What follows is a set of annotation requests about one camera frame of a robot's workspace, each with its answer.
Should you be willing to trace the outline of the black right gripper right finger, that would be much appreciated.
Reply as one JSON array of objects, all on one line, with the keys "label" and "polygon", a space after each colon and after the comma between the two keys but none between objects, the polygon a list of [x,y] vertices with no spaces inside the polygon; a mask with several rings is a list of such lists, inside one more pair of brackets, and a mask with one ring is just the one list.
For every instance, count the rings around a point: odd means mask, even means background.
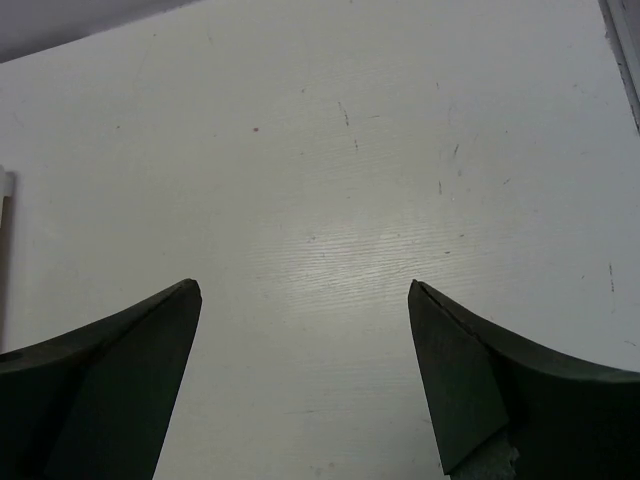
[{"label": "black right gripper right finger", "polygon": [[638,477],[636,372],[537,344],[420,281],[408,307],[446,476]]}]

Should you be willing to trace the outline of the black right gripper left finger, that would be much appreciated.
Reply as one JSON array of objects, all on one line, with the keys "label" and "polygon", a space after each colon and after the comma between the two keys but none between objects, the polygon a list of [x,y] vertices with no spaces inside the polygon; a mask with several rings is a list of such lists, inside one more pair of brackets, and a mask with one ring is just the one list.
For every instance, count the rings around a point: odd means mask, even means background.
[{"label": "black right gripper left finger", "polygon": [[152,478],[201,306],[198,283],[185,279],[2,354],[2,478]]}]

